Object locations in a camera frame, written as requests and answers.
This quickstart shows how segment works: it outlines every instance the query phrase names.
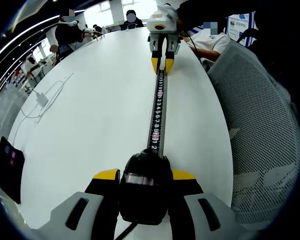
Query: white shirt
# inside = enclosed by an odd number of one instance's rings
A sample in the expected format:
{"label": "white shirt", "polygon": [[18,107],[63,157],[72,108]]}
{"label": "white shirt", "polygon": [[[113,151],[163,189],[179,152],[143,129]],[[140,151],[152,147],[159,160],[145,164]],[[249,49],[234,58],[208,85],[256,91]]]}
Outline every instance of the white shirt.
{"label": "white shirt", "polygon": [[[217,53],[221,54],[225,50],[227,44],[230,42],[230,37],[224,32],[218,35],[210,35],[210,33],[210,28],[206,28],[194,34],[191,36],[191,38],[198,49],[216,51]],[[194,47],[191,40],[187,42],[187,44],[191,47]]]}
{"label": "white shirt", "polygon": [[[35,65],[37,65],[37,61],[32,64],[28,59],[25,60],[24,64],[22,64],[20,67],[22,69],[22,71],[24,72],[24,74],[27,74],[27,72],[30,71],[30,69],[32,67],[34,67]],[[35,70],[32,71],[33,76],[37,76],[39,74],[39,72],[41,71],[40,68],[36,68]]]}

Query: office chair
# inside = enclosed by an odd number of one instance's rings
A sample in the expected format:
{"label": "office chair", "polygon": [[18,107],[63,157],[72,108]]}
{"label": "office chair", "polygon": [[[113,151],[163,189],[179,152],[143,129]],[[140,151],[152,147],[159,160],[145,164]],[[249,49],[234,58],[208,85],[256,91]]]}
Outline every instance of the office chair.
{"label": "office chair", "polygon": [[288,91],[254,53],[235,41],[208,76],[231,134],[231,208],[246,229],[265,229],[284,205],[300,171],[298,113]]}

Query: window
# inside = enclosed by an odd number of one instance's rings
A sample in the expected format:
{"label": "window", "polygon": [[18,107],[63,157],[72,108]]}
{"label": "window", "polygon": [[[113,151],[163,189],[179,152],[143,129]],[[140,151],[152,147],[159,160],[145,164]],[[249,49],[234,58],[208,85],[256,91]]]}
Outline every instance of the window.
{"label": "window", "polygon": [[101,2],[85,10],[84,18],[88,28],[92,28],[94,24],[100,27],[114,24],[109,1]]}
{"label": "window", "polygon": [[122,0],[122,8],[125,18],[128,10],[134,10],[138,19],[149,19],[158,10],[156,0]]}
{"label": "window", "polygon": [[33,56],[36,62],[39,62],[41,59],[44,59],[44,56],[42,56],[42,53],[38,46],[33,50]]}
{"label": "window", "polygon": [[44,54],[46,56],[49,56],[51,54],[50,52],[50,43],[48,41],[48,38],[45,38],[42,43],[41,43],[41,46],[43,48],[43,51],[44,51]]}

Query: power adapter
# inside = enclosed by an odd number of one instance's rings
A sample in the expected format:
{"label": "power adapter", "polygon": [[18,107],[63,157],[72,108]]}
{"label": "power adapter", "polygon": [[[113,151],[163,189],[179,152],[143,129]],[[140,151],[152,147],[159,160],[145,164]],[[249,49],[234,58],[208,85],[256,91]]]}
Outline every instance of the power adapter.
{"label": "power adapter", "polygon": [[37,103],[42,107],[42,108],[44,108],[46,105],[47,105],[47,103],[48,103],[48,98],[46,97],[46,95],[44,95],[43,93],[37,93],[36,92],[36,96],[37,96],[37,98],[36,98],[36,101],[37,101]]}

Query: blue and white poster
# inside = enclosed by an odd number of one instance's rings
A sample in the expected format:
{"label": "blue and white poster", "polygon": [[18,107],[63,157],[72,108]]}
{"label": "blue and white poster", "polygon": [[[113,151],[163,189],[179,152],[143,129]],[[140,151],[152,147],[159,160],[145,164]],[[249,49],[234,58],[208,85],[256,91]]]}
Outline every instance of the blue and white poster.
{"label": "blue and white poster", "polygon": [[[228,23],[225,33],[234,40],[237,41],[239,37],[244,33],[245,30],[253,28],[254,13],[247,14],[234,14],[228,17]],[[246,37],[240,41],[240,44],[248,47],[251,44],[251,37]]]}

